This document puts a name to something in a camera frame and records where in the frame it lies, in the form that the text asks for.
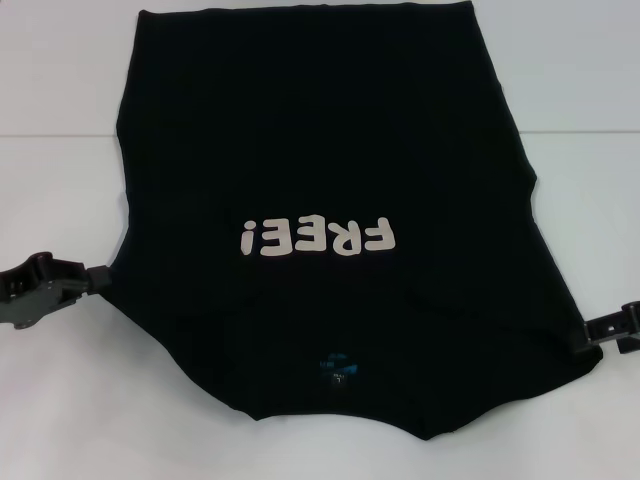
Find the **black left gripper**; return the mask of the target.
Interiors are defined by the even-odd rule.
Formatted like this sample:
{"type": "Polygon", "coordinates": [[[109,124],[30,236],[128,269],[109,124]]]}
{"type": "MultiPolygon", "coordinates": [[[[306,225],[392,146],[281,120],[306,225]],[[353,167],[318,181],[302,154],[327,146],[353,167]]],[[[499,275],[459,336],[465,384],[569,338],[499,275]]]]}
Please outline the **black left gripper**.
{"type": "Polygon", "coordinates": [[[1,273],[1,323],[30,328],[57,304],[74,304],[85,292],[101,292],[111,283],[107,266],[86,268],[53,259],[50,252],[36,253],[1,273]]]}

